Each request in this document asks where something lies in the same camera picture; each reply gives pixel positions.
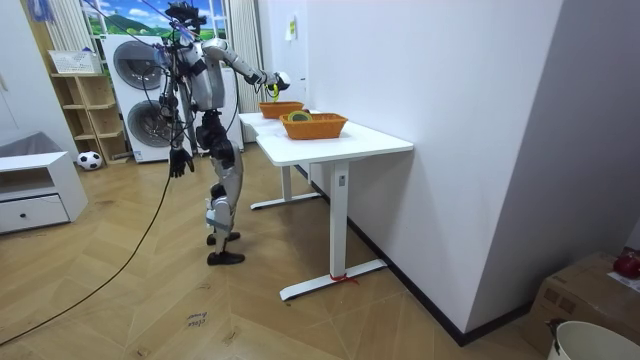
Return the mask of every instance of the black cable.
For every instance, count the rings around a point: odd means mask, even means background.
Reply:
[[[142,90],[144,90],[144,95],[147,97],[147,101],[149,102],[149,106],[153,109],[153,111],[156,114],[156,118],[160,119],[161,115],[160,112],[158,112],[158,110],[156,110],[155,105],[153,104],[153,102],[151,101],[151,98],[149,97],[149,92],[147,91],[147,85],[144,82],[144,77],[147,75],[147,72],[149,70],[155,69],[155,68],[160,68],[160,70],[164,70],[164,68],[160,65],[152,65],[149,66],[145,71],[142,72]],[[167,91],[167,84],[169,83],[169,75],[165,72],[164,73],[165,79],[167,79],[167,81],[165,81],[164,83],[164,89],[162,90],[162,93],[164,94]],[[171,145],[172,140],[169,140],[167,138],[165,138],[164,136],[157,134],[162,140],[166,140],[167,142],[169,142],[169,145]]]
[[[268,87],[265,87],[265,88],[264,88],[264,91],[267,93],[267,95],[268,95],[270,98],[272,98],[272,99],[274,98],[274,96],[273,96],[273,95],[271,95],[271,92],[269,91],[269,88],[268,88]]]
[[[176,42],[175,33],[176,33],[176,28],[175,28],[175,27],[172,27],[172,28],[171,28],[171,35],[169,35],[169,37],[171,38],[171,43],[172,43],[172,44],[175,44],[175,42]],[[175,51],[175,50],[174,50],[174,51],[173,51],[173,53],[171,54],[171,56],[172,56],[172,61],[171,61],[171,62],[172,62],[172,63],[175,63],[175,61],[176,61],[176,55],[177,55],[177,51]],[[189,106],[189,111],[191,111],[191,98],[189,98],[189,105],[188,105],[188,106]],[[182,130],[180,131],[180,133],[178,133],[178,134],[177,134],[177,135],[175,135],[175,136],[172,136],[171,143],[173,143],[173,141],[174,141],[174,140],[176,140],[176,139],[177,139],[180,135],[182,135],[182,134],[184,134],[184,136],[189,140],[189,143],[193,143],[193,140],[191,140],[191,138],[190,138],[190,137],[189,137],[189,135],[185,132],[185,130],[186,130],[187,128],[191,127],[191,126],[193,125],[193,122],[194,122],[194,121],[195,121],[195,116],[194,116],[194,118],[191,120],[191,122],[190,122],[190,123],[188,123],[188,122],[186,122],[186,121],[185,121],[185,126],[183,126],[183,127],[182,127]]]
[[[83,303],[85,300],[87,300],[88,298],[90,298],[91,296],[93,296],[95,293],[97,293],[98,291],[100,291],[102,288],[104,288],[105,286],[107,286],[113,279],[116,278],[116,276],[120,275],[120,273],[127,267],[127,265],[129,265],[129,263],[131,262],[131,260],[133,259],[133,257],[136,255],[136,253],[138,252],[138,249],[140,249],[140,246],[142,245],[142,242],[144,241],[145,237],[147,236],[147,234],[149,233],[149,230],[151,230],[151,227],[153,226],[153,223],[156,221],[156,218],[158,217],[158,213],[160,213],[160,209],[162,208],[162,203],[164,202],[164,198],[165,195],[167,194],[167,188],[169,187],[169,181],[171,180],[171,176],[167,177],[167,182],[164,184],[164,190],[162,190],[162,197],[160,198],[160,203],[158,204],[158,208],[156,209],[156,213],[153,215],[153,218],[151,219],[151,222],[149,223],[149,226],[147,226],[147,230],[145,230],[144,234],[142,235],[142,237],[140,238],[140,241],[138,241],[138,245],[136,246],[136,248],[133,250],[133,253],[131,253],[131,256],[129,256],[129,259],[127,259],[127,261],[124,263],[124,265],[122,265],[120,267],[120,269],[118,269],[118,271],[116,271],[115,274],[113,274],[113,276],[111,276],[109,278],[109,280],[105,281],[102,285],[98,286],[97,289],[93,290],[92,292],[89,293],[89,295],[85,296],[84,298],[82,298],[80,301],[76,302],[75,304],[71,305],[70,307],[68,307],[67,309],[65,309],[64,311],[58,313],[55,316],[50,317],[49,319],[41,322],[40,324],[21,332],[20,334],[3,341],[2,343],[0,343],[0,347],[12,342],[13,340],[20,338],[48,323],[50,323],[51,321],[59,318],[60,316],[66,314],[67,312],[69,312],[70,310],[72,310],[73,308],[75,308],[76,306],[80,305],[81,303]]]
[[[233,111],[233,117],[231,118],[231,122],[229,123],[227,130],[225,130],[224,132],[225,134],[229,132],[229,129],[231,129],[231,125],[233,125],[233,122],[236,120],[236,115],[238,114],[238,105],[240,104],[240,89],[238,88],[238,77],[234,74],[233,79],[236,83],[236,109]]]
[[[174,37],[174,33],[175,33],[175,29],[173,29],[171,31],[171,41],[175,41],[175,37]],[[182,61],[184,63],[187,63],[187,60],[184,57],[184,54],[182,54]],[[187,92],[187,98],[188,98],[188,103],[189,103],[189,111],[191,112],[191,124],[189,124],[188,127],[193,126],[193,123],[196,121],[196,117],[198,116],[198,112],[194,111],[193,109],[191,109],[191,101],[193,100],[193,91],[191,91],[191,89],[193,89],[193,81],[191,80],[190,76],[186,76],[187,80],[189,81],[189,87],[187,89],[187,84],[185,84],[184,88],[185,91]],[[184,133],[184,136],[187,137],[187,139],[189,139],[189,142],[191,144],[194,144],[193,140],[191,140],[191,138],[189,137],[189,135],[187,135],[187,132]]]

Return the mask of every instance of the gray blanket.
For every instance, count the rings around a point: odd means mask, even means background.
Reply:
[[[58,151],[62,149],[42,131],[5,130],[0,132],[0,157]]]

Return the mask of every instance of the green object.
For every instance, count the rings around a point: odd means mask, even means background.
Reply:
[[[273,84],[272,86],[273,86],[273,95],[271,95],[271,93],[269,92],[269,87],[267,86],[267,84],[264,84],[264,89],[267,92],[267,95],[273,98],[273,102],[275,103],[276,101],[278,101],[278,98],[280,97],[280,91],[278,91],[277,84]]]
[[[304,111],[294,111],[289,114],[288,119],[291,121],[310,121],[311,115]]]

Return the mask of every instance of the baseboard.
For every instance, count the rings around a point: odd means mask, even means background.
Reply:
[[[296,165],[295,168],[300,172],[300,174],[302,174],[302,176],[307,178],[308,176],[307,172],[304,171],[302,167],[300,167],[299,165]],[[320,195],[322,195],[322,198],[327,202],[327,204],[331,203],[331,199],[329,198],[329,196],[325,194],[325,192],[322,191],[322,189],[320,189],[320,187],[316,185],[316,183],[312,181],[311,186],[315,189],[315,191],[317,191]],[[367,236],[367,234],[365,234],[365,232],[362,231],[362,229],[355,222],[353,222],[353,220],[351,220],[351,218],[349,217],[347,217],[347,224],[349,225],[351,230],[353,230],[360,237],[360,239],[362,239],[362,241],[369,247],[369,249],[371,249],[371,251],[373,251],[373,253],[376,254],[378,258],[384,260],[384,262],[387,263],[389,270],[391,270],[391,272],[393,272],[393,274],[398,279],[400,279],[400,281],[409,290],[409,292],[411,292],[411,294],[415,296],[415,298],[422,304],[422,306],[424,306],[424,308],[427,309],[427,311],[431,314],[431,316],[433,316],[433,318],[436,319],[436,321],[440,324],[440,326],[442,326],[445,329],[445,331],[449,334],[449,336],[451,336],[451,338],[453,338],[453,340],[455,340],[455,342],[459,346],[465,346],[489,334],[490,332],[527,314],[531,309],[532,303],[525,304],[474,330],[471,330],[467,333],[463,333],[462,331],[460,331],[460,329],[458,329],[453,324],[451,320],[449,320],[449,318],[436,306],[436,304],[434,304],[433,301],[431,301],[431,299],[429,299],[429,297],[425,295],[425,293],[423,293],[422,290],[420,290],[420,288],[418,288],[418,286],[413,281],[411,281],[411,279],[409,279],[409,277],[402,270],[400,270],[398,265],[396,265],[393,262],[393,260],[391,260],[387,256],[387,254],[385,254],[384,251],[382,251],[382,249],[380,249],[373,242],[373,240],[371,240],[371,238]]]

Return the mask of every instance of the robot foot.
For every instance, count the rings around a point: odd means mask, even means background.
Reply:
[[[235,265],[244,261],[244,255],[234,254],[228,251],[223,251],[220,254],[211,253],[207,257],[207,264],[209,266],[215,265]]]
[[[229,240],[227,240],[227,241],[233,241],[233,240],[238,240],[238,239],[240,239],[240,233],[232,231],[231,234],[229,234]],[[207,236],[207,245],[211,246],[211,245],[215,245],[215,244],[216,244],[216,235],[215,234],[209,234],[209,236]]]

